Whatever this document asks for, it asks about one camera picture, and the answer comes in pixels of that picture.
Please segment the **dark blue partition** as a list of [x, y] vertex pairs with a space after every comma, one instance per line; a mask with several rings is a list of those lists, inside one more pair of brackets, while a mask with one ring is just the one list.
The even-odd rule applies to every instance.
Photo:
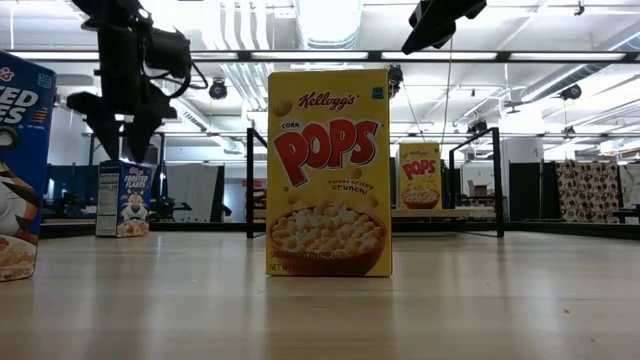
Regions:
[[94, 219], [98, 197], [97, 165], [47, 166], [43, 218]]

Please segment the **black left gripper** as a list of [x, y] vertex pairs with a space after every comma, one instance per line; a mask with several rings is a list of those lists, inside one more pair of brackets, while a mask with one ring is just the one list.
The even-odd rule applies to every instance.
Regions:
[[149, 141], [167, 118], [176, 118], [170, 99], [144, 74], [148, 29], [102, 27], [97, 31], [101, 96], [73, 93], [67, 106], [84, 116], [111, 160], [119, 159], [119, 127], [115, 115], [132, 115], [124, 125], [130, 154], [144, 161]]

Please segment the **black-framed wooden shelf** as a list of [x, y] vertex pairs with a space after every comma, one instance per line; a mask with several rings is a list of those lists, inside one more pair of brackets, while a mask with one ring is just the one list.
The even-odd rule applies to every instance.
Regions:
[[[457, 174], [454, 168], [453, 152], [463, 145], [468, 145], [472, 140], [484, 136], [491, 136], [493, 150], [497, 156], [501, 155], [499, 149], [499, 130], [497, 127], [489, 128], [470, 139], [456, 145], [449, 151], [449, 167], [443, 170], [447, 181], [448, 193], [445, 195], [444, 209], [396, 209], [391, 210], [391, 232], [399, 233], [426, 233], [426, 232], [468, 232], [480, 235], [482, 232], [495, 231], [495, 237], [502, 238], [507, 226], [505, 225], [504, 197], [502, 190], [502, 165], [501, 160], [493, 161], [493, 169], [497, 173], [496, 194], [493, 196], [492, 207], [458, 207], [461, 200], [454, 186], [461, 179], [461, 173]], [[242, 228], [248, 238], [255, 238], [267, 233], [267, 224], [257, 221], [256, 218], [266, 217], [266, 210], [256, 208], [254, 205], [254, 142], [258, 141], [263, 147], [268, 147], [268, 141], [254, 128], [246, 129], [246, 221]]]

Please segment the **black overhead light bar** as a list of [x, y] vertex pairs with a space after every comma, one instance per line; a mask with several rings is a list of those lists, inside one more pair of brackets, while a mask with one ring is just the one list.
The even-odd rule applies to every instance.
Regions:
[[540, 64], [634, 64], [640, 65], [640, 51], [421, 51], [406, 55], [400, 51], [275, 51], [197, 50], [196, 63], [540, 63]]

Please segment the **black partition panel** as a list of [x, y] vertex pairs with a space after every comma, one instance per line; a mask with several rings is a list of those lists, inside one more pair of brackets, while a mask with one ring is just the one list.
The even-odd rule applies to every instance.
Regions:
[[510, 163], [508, 204], [511, 221], [559, 219], [556, 163]]

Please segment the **brown patterned cloth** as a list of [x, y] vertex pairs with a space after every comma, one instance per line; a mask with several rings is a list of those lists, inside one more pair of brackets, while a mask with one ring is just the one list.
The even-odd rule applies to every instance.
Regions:
[[615, 224], [620, 208], [619, 168], [615, 162], [555, 164], [561, 218], [566, 222]]

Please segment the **black metal table frame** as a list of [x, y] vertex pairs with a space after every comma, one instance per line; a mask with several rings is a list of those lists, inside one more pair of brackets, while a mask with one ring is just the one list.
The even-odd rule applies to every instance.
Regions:
[[[245, 235], [266, 232], [264, 223], [152, 223], [151, 231], [156, 232], [239, 232]], [[568, 223], [568, 222], [508, 222], [504, 232], [540, 232], [573, 236], [602, 237], [612, 239], [640, 240], [640, 225]], [[497, 233], [496, 223], [487, 222], [394, 222], [391, 232], [400, 234], [423, 234], [440, 232]], [[94, 223], [47, 223], [40, 226], [41, 239], [89, 236], [95, 234]]]

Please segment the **blue Frosted Flakes cereal box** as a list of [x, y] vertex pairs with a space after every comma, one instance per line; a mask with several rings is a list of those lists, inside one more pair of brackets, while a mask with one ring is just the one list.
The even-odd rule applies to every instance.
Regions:
[[36, 267], [54, 71], [0, 50], [0, 282]]
[[95, 235], [141, 237], [149, 232], [152, 169], [125, 161], [99, 165]]

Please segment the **white board panel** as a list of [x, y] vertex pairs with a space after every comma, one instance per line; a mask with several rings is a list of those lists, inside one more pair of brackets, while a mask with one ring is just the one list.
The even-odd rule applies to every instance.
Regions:
[[189, 205], [190, 210], [175, 210], [174, 218], [181, 223], [206, 223], [211, 210], [217, 179], [217, 168], [202, 163], [167, 167], [168, 196], [175, 205]]

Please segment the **silver ceiling air duct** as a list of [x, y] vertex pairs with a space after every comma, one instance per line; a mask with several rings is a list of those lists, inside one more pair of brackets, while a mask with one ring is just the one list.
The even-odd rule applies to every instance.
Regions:
[[305, 50], [356, 47], [363, 0], [294, 0], [298, 45]]

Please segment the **yellow Corn Pops cereal box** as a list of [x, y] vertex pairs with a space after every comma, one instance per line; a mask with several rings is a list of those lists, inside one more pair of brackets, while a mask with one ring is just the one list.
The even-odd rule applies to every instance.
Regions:
[[392, 275], [389, 85], [384, 69], [269, 76], [268, 275]]
[[396, 155], [398, 207], [441, 209], [443, 200], [440, 145], [401, 143]]

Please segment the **black equipment rack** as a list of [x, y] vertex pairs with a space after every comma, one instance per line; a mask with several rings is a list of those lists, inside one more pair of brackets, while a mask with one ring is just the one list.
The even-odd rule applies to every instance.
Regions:
[[[90, 156], [92, 165], [97, 165], [110, 159], [106, 150], [94, 134], [87, 132], [83, 133], [82, 136], [88, 140], [88, 145], [92, 147], [92, 155]], [[152, 136], [146, 148], [143, 163], [147, 165], [157, 165], [160, 161], [160, 148], [161, 137], [159, 135]], [[135, 161], [130, 141], [124, 136], [121, 136], [119, 139], [119, 159], [126, 162]]]

